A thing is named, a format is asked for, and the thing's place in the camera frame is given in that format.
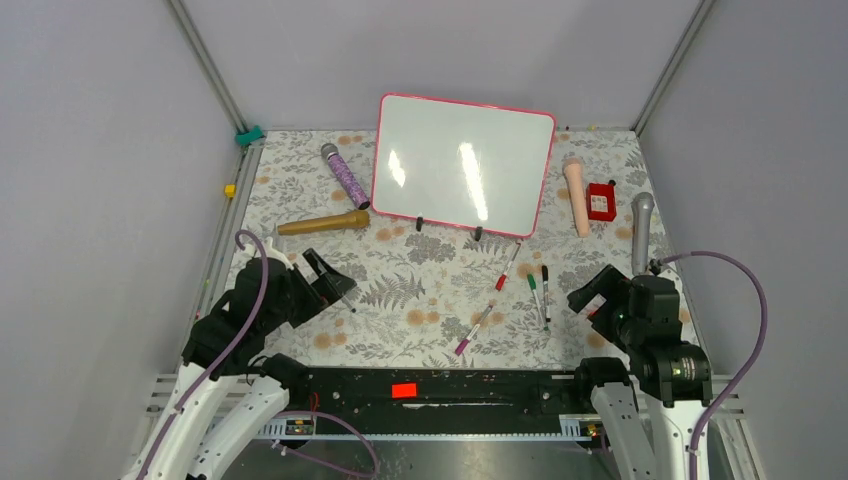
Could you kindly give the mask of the pink framed whiteboard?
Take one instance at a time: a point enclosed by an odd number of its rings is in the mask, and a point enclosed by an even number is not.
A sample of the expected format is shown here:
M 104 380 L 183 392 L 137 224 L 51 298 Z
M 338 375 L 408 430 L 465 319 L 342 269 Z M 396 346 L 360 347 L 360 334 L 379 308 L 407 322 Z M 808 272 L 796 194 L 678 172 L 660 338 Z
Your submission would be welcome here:
M 375 212 L 484 233 L 535 233 L 556 131 L 547 112 L 387 93 Z

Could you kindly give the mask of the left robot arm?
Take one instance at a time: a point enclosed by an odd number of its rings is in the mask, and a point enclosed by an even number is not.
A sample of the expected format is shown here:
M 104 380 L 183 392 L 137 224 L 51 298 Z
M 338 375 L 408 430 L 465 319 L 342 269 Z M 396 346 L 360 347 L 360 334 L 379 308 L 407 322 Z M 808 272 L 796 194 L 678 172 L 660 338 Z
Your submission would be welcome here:
M 260 352 L 277 328 L 306 323 L 357 283 L 313 249 L 303 257 L 313 280 L 274 248 L 260 248 L 195 323 L 165 410 L 125 478 L 210 479 L 274 415 L 312 399 L 308 367 Z

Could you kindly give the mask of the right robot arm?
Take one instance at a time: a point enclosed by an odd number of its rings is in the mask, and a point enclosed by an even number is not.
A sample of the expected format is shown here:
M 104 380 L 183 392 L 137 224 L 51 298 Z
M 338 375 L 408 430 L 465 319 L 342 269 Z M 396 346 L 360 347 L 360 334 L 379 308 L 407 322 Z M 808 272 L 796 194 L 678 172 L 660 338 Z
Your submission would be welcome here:
M 682 338 L 680 295 L 673 281 L 653 275 L 628 278 L 605 266 L 567 296 L 579 313 L 596 298 L 592 329 L 619 348 L 615 357 L 583 359 L 573 396 L 597 412 L 611 440 L 623 479 L 707 479 L 701 417 L 713 398 L 705 352 Z

